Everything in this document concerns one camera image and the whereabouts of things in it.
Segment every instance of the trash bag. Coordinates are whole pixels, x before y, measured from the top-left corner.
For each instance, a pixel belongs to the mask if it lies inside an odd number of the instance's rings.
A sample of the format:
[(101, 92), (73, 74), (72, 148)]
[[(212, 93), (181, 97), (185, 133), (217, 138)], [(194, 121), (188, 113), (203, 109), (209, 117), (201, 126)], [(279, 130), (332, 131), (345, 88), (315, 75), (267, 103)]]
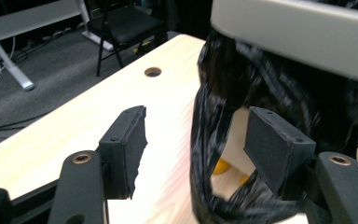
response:
[[(358, 7), (358, 1), (345, 4)], [(228, 201), (213, 195), (213, 169), (225, 147), (233, 114), (242, 106), (277, 113), (317, 143), (316, 154), (335, 151), (355, 156), (357, 81), (285, 59), (215, 30), (202, 48), (198, 66), (190, 184), (199, 223), (273, 223), (304, 211), (303, 202), (284, 202), (273, 195), (257, 171)]]

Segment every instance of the wooden table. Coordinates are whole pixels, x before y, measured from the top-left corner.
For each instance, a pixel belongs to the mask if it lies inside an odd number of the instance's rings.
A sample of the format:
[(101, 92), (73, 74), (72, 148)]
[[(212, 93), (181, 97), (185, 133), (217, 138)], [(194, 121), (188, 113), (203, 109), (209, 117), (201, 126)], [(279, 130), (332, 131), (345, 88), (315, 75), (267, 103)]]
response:
[[(109, 201), (110, 223), (197, 223), (189, 186), (190, 130), (203, 40), (179, 35), (0, 144), (0, 188), (15, 199), (55, 180), (70, 154), (96, 149), (125, 109), (146, 106), (148, 145), (132, 200)], [(158, 77), (144, 71), (158, 67)], [(213, 177), (229, 196), (242, 173)]]

